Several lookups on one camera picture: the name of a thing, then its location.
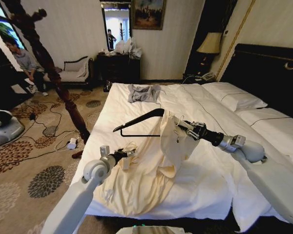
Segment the carpet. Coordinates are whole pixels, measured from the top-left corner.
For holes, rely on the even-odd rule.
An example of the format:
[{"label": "carpet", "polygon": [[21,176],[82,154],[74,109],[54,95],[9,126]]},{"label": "carpet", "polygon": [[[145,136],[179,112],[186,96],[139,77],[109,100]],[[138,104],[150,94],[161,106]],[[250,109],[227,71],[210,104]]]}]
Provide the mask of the carpet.
[{"label": "carpet", "polygon": [[[70,93],[91,132],[108,93],[102,87],[93,91],[70,89]],[[72,159],[71,155],[82,150],[84,144],[80,138],[76,150],[65,151],[67,141],[78,138],[79,134],[70,132],[75,127],[54,90],[47,97],[35,94],[11,112],[24,124],[25,133],[16,141],[0,146],[0,234],[39,234],[77,169],[79,159]],[[36,122],[29,120],[32,113],[37,116]],[[59,152],[53,152],[55,146]],[[230,212],[226,220],[87,216],[78,233],[114,234],[122,227],[142,224],[183,227],[193,234],[234,234],[238,230]],[[293,233],[293,225],[270,217],[260,218],[248,233],[270,233],[271,227],[279,233]]]},{"label": "carpet", "polygon": [[[70,92],[91,131],[108,93],[101,87]],[[80,138],[76,150],[65,151],[67,141],[78,138],[79,133],[69,132],[76,128],[55,90],[50,90],[47,97],[37,93],[11,112],[26,132],[0,146],[0,234],[38,234],[68,189],[79,162],[71,155],[82,150],[84,143]],[[36,122],[29,120],[32,113],[37,116]],[[57,144],[59,152],[52,152]]]}]

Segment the wall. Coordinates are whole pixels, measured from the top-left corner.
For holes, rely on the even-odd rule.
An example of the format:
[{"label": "wall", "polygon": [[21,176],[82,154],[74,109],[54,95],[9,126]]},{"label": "wall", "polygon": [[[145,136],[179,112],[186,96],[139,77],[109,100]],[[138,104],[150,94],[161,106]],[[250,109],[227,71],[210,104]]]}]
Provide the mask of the wall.
[{"label": "wall", "polygon": [[2,41],[1,37],[0,37],[0,49],[3,51],[5,56],[10,60],[11,64],[14,66],[14,68],[17,71],[22,71],[22,69],[20,68],[19,64],[16,62],[13,54],[11,53],[11,51],[8,49],[8,47],[5,46],[5,44]]},{"label": "wall", "polygon": [[[36,29],[56,66],[106,49],[99,0],[22,0],[21,4],[29,14],[38,8],[47,11]],[[142,79],[182,78],[203,4],[204,0],[167,0],[162,31],[133,30],[136,45],[143,51]]]},{"label": "wall", "polygon": [[293,0],[255,0],[246,21],[224,61],[236,32],[252,0],[238,0],[222,39],[221,54],[215,58],[211,71],[219,71],[218,79],[228,65],[238,43],[260,44],[293,48]]},{"label": "wall", "polygon": [[142,79],[182,79],[204,0],[167,0],[162,31],[133,30],[142,48]]}]

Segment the picture frame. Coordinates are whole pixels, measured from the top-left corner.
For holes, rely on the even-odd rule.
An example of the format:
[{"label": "picture frame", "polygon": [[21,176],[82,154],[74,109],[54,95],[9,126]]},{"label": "picture frame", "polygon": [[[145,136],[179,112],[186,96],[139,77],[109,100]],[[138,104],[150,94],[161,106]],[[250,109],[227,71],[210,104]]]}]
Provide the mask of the picture frame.
[{"label": "picture frame", "polygon": [[166,0],[133,0],[132,28],[162,30]]}]

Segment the black headboard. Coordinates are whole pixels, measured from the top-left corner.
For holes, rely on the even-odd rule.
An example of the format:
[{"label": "black headboard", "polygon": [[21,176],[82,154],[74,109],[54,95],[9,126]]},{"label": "black headboard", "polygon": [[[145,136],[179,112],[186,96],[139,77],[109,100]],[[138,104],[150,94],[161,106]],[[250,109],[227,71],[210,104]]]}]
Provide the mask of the black headboard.
[{"label": "black headboard", "polygon": [[293,48],[237,44],[220,81],[293,117]]}]

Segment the lampshade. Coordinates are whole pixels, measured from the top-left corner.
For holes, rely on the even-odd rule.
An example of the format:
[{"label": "lampshade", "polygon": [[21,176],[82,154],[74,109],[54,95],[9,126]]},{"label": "lampshade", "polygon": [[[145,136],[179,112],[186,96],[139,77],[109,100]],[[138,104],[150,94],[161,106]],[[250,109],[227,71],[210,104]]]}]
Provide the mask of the lampshade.
[{"label": "lampshade", "polygon": [[197,52],[205,54],[218,54],[220,52],[220,39],[222,33],[208,33]]}]

